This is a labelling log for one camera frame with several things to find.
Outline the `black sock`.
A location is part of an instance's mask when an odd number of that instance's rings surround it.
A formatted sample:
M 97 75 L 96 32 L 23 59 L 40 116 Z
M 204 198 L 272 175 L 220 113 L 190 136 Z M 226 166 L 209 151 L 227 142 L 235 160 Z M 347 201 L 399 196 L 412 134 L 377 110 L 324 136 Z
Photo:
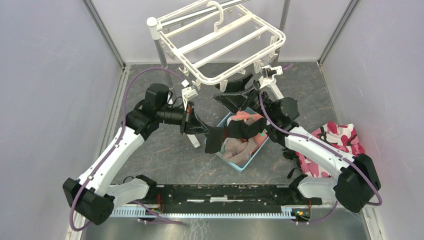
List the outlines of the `black sock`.
M 262 133 L 266 128 L 267 120 L 260 118 L 251 124 L 247 124 L 243 120 L 231 120 L 227 125 L 227 134 L 230 138 L 250 139 Z
M 209 127 L 206 136 L 204 152 L 214 154 L 221 150 L 222 144 L 228 135 L 227 127 Z

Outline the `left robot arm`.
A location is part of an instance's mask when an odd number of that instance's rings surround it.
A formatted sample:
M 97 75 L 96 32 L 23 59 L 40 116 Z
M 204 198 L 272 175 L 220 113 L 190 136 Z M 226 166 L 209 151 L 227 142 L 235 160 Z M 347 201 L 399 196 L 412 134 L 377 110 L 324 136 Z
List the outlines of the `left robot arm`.
M 195 135 L 203 134 L 207 129 L 194 113 L 192 99 L 198 95 L 197 90 L 187 86 L 181 94 L 182 105 L 175 106 L 167 85 L 151 84 L 144 99 L 126 114 L 112 142 L 98 159 L 77 179 L 68 178 L 63 183 L 62 188 L 71 207 L 69 221 L 73 230 L 85 229 L 84 226 L 76 227 L 74 213 L 81 214 L 89 223 L 101 225 L 114 209 L 122 205 L 136 200 L 151 204 L 156 200 L 157 190 L 139 177 L 119 185 L 111 185 L 111 182 L 133 152 L 160 124 L 178 126 L 194 148 L 201 145 Z

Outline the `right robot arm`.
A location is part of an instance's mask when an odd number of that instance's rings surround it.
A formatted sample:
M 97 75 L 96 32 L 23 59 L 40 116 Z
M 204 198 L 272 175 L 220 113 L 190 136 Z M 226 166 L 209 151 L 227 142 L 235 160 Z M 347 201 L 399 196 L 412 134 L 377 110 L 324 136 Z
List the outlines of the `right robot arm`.
M 305 176 L 299 180 L 288 191 L 293 203 L 302 204 L 308 198 L 334 199 L 354 213 L 366 205 L 383 204 L 381 182 L 372 158 L 365 153 L 344 152 L 305 130 L 296 122 L 300 113 L 294 98 L 271 100 L 255 80 L 248 88 L 217 93 L 213 99 L 234 114 L 246 108 L 260 114 L 272 142 L 305 156 L 328 172 L 328 177 Z

